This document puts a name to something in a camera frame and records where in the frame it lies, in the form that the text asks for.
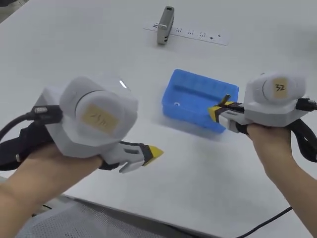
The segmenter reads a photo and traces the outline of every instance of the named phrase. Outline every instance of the power strip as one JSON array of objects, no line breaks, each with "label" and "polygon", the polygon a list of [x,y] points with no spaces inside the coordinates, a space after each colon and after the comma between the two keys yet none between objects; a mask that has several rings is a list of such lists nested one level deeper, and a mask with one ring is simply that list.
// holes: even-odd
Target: power strip
[{"label": "power strip", "polygon": [[[149,31],[158,31],[158,22],[155,23],[147,23],[143,27],[145,30]],[[182,27],[172,27],[170,31],[170,35],[181,36],[189,39],[194,39],[198,41],[205,41],[209,43],[215,43],[219,45],[226,46],[229,43],[229,36],[224,33],[208,33],[205,31],[198,31],[189,28]]]}]

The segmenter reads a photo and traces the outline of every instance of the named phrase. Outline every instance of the black cable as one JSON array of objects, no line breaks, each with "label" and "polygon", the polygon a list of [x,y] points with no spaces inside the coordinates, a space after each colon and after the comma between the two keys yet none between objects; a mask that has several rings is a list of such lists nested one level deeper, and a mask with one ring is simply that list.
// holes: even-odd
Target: black cable
[{"label": "black cable", "polygon": [[295,108],[297,110],[312,112],[317,110],[317,103],[313,100],[310,100],[310,98],[300,98],[297,100]]},{"label": "black cable", "polygon": [[0,130],[0,141],[13,127],[25,120],[32,120],[32,115],[30,113],[26,113],[10,121],[2,130]]},{"label": "black cable", "polygon": [[50,206],[43,204],[43,207],[49,208],[50,210],[52,209]]},{"label": "black cable", "polygon": [[59,105],[34,106],[29,113],[13,119],[0,130],[0,141],[13,127],[25,120],[33,120],[39,124],[53,124],[59,123],[62,120],[62,117],[63,112]]},{"label": "black cable", "polygon": [[[238,237],[236,237],[236,238],[246,238],[246,237],[248,237],[249,235],[251,235],[251,234],[253,234],[254,232],[256,232],[258,229],[260,229],[260,228],[266,226],[267,224],[269,224],[269,223],[275,221],[276,219],[280,218],[281,216],[285,215],[286,213],[288,213],[288,212],[290,212],[290,211],[292,211],[292,210],[293,210],[292,207],[288,207],[288,208],[286,208],[284,211],[282,211],[282,212],[278,213],[277,215],[275,215],[274,217],[272,217],[272,218],[266,220],[265,222],[263,222],[263,223],[259,224],[258,226],[254,227],[252,230],[250,230],[250,231],[248,231],[247,233],[245,233],[245,234],[243,234],[243,235],[241,235],[241,236],[238,236]],[[172,228],[172,229],[174,229],[174,230],[176,230],[176,231],[178,231],[178,232],[180,232],[180,233],[182,233],[182,234],[184,234],[184,235],[190,236],[191,238],[202,238],[202,237],[197,236],[197,235],[192,235],[192,234],[190,234],[190,233],[188,233],[188,232],[185,232],[185,231],[183,231],[183,230],[181,230],[181,229],[179,229],[179,228],[176,228],[176,227],[174,227],[174,226],[170,226],[170,225],[167,225],[167,226],[170,227],[170,228]]]},{"label": "black cable", "polygon": [[268,219],[267,221],[259,224],[258,226],[254,227],[252,230],[250,230],[249,232],[245,233],[244,235],[241,235],[239,237],[236,237],[236,238],[245,238],[245,237],[248,237],[249,235],[253,234],[254,232],[256,232],[258,229],[266,226],[267,224],[275,221],[276,219],[280,218],[281,216],[285,215],[286,213],[288,213],[289,211],[292,211],[293,208],[292,207],[289,207],[289,208],[286,208],[284,211],[280,212],[279,214],[277,214],[276,216]]}]

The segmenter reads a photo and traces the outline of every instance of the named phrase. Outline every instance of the white table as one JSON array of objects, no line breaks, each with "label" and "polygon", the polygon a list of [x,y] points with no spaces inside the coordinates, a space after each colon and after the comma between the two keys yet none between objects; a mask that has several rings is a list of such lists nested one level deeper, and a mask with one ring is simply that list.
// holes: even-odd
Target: white table
[{"label": "white table", "polygon": [[[175,25],[220,29],[228,46],[171,37],[157,47],[143,23],[168,1],[31,0],[0,25],[0,125],[28,111],[42,88],[78,75],[118,73],[140,99],[126,140],[165,154],[121,175],[96,171],[65,194],[203,233],[231,238],[288,204],[265,176],[246,136],[215,135],[165,118],[162,94],[176,68],[240,87],[262,72],[299,70],[317,99],[317,3],[314,0],[171,0]],[[305,121],[317,131],[316,114]],[[16,136],[15,128],[7,138]],[[316,166],[294,154],[317,176]],[[293,212],[252,236],[310,237]]]}]

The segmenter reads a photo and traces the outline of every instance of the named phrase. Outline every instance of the person's hand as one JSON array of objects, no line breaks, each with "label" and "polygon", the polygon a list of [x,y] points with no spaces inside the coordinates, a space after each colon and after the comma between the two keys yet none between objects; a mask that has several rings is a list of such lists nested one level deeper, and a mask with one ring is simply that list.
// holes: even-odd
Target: person's hand
[{"label": "person's hand", "polygon": [[271,167],[282,169],[295,164],[289,130],[252,124],[247,131],[266,173],[270,173]]},{"label": "person's hand", "polygon": [[32,153],[4,185],[21,201],[42,205],[61,195],[101,164],[99,156],[86,159],[66,157],[55,144],[50,144]]}]

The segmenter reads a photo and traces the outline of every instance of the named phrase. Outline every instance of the blue bin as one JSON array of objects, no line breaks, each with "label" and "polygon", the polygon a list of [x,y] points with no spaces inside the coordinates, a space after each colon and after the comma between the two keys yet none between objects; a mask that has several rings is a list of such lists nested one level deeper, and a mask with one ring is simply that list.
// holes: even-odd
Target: blue bin
[{"label": "blue bin", "polygon": [[225,128],[212,121],[208,108],[218,104],[226,94],[231,96],[230,101],[236,102],[238,93],[236,85],[176,69],[162,99],[163,114],[222,133]]}]

